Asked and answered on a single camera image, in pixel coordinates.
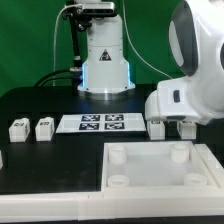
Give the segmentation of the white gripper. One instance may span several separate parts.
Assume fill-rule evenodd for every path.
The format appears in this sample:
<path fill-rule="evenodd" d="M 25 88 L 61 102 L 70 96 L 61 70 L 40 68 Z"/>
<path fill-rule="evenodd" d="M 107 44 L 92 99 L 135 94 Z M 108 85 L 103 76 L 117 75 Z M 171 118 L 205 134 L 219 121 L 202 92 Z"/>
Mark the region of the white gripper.
<path fill-rule="evenodd" d="M 201 122 L 202 115 L 192 106 L 189 98 L 190 81 L 185 76 L 159 82 L 145 102 L 145 119 Z"/>

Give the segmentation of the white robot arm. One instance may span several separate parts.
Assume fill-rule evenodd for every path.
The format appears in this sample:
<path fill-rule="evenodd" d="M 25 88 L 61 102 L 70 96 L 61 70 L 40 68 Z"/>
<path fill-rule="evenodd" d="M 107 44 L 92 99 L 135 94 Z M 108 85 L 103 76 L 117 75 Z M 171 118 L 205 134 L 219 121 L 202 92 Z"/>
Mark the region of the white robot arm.
<path fill-rule="evenodd" d="M 102 0 L 78 0 L 75 11 L 90 18 L 88 57 L 83 63 L 85 94 L 115 96 L 133 89 L 123 57 L 122 20 Z M 181 0 L 169 25 L 173 58 L 184 73 L 161 81 L 145 104 L 148 121 L 207 124 L 224 118 L 224 0 Z"/>

